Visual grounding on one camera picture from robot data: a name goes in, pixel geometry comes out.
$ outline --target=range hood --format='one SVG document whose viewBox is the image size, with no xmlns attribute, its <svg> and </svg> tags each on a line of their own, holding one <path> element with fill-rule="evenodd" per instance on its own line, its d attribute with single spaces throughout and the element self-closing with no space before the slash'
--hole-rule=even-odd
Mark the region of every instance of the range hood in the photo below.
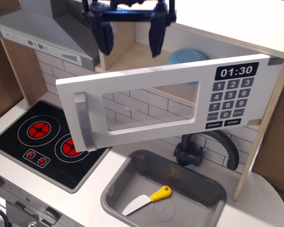
<svg viewBox="0 0 284 227">
<path fill-rule="evenodd" d="M 98 46 L 90 29 L 67 12 L 66 0 L 19 3 L 21 8 L 0 13 L 0 37 L 94 70 Z"/>
</svg>

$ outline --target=number button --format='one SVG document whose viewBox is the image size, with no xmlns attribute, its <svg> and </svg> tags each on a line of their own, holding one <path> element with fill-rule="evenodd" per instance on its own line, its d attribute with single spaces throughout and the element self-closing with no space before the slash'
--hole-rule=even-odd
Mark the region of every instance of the number button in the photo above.
<svg viewBox="0 0 284 227">
<path fill-rule="evenodd" d="M 226 109 L 231 109 L 233 107 L 234 101 L 228 101 L 228 102 L 224 102 L 222 109 L 226 110 Z"/>
<path fill-rule="evenodd" d="M 209 105 L 209 112 L 218 111 L 220 109 L 221 103 L 212 103 Z"/>
<path fill-rule="evenodd" d="M 241 87 L 251 87 L 254 82 L 254 78 L 245 78 L 242 80 Z"/>
<path fill-rule="evenodd" d="M 212 98 L 211 98 L 211 102 L 216 102 L 216 101 L 221 101 L 222 100 L 222 96 L 223 96 L 223 92 L 219 92 L 219 93 L 213 93 L 212 94 Z"/>
<path fill-rule="evenodd" d="M 230 81 L 228 81 L 227 89 L 238 88 L 239 87 L 239 83 L 240 83 L 239 79 L 230 80 Z"/>
<path fill-rule="evenodd" d="M 250 94 L 250 88 L 240 90 L 240 91 L 239 91 L 238 98 L 245 98 L 245 97 L 248 97 L 249 94 Z"/>
<path fill-rule="evenodd" d="M 225 81 L 222 82 L 215 82 L 213 84 L 213 91 L 222 91 L 225 87 Z"/>
<path fill-rule="evenodd" d="M 236 97 L 237 91 L 227 91 L 225 93 L 224 99 L 234 99 Z"/>
<path fill-rule="evenodd" d="M 229 118 L 229 117 L 231 117 L 231 110 L 221 112 L 221 116 L 220 116 L 221 119 L 222 118 Z"/>
<path fill-rule="evenodd" d="M 236 108 L 244 107 L 244 106 L 246 106 L 246 103 L 247 103 L 247 99 L 238 100 L 236 102 Z"/>
</svg>

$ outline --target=red burner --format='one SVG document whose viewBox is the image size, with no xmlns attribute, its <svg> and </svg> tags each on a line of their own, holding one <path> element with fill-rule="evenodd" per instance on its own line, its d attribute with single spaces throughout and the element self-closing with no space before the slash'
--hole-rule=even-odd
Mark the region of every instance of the red burner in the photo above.
<svg viewBox="0 0 284 227">
<path fill-rule="evenodd" d="M 69 139 L 64 142 L 64 144 L 62 145 L 62 151 L 66 156 L 71 156 L 71 157 L 77 156 L 81 153 L 76 151 L 72 139 Z"/>
<path fill-rule="evenodd" d="M 40 139 L 46 136 L 51 129 L 51 126 L 46 122 L 37 122 L 30 126 L 28 135 L 34 139 Z"/>
</svg>

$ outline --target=gray sink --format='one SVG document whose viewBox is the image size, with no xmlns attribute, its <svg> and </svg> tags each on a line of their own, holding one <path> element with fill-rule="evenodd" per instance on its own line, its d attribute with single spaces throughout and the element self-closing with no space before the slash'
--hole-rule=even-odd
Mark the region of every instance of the gray sink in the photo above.
<svg viewBox="0 0 284 227">
<path fill-rule="evenodd" d="M 121 214 L 133 199 L 163 185 L 173 190 L 170 197 Z M 104 211 L 132 227 L 214 227 L 225 202 L 216 181 L 146 150 L 133 152 L 101 195 Z"/>
</svg>

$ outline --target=black stovetop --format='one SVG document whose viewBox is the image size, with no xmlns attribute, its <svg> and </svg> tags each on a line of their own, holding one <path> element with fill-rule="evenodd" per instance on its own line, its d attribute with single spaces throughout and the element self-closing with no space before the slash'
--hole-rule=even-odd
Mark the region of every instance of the black stovetop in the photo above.
<svg viewBox="0 0 284 227">
<path fill-rule="evenodd" d="M 0 135 L 1 154 L 68 192 L 82 186 L 105 150 L 77 152 L 63 110 L 44 101 Z"/>
</svg>

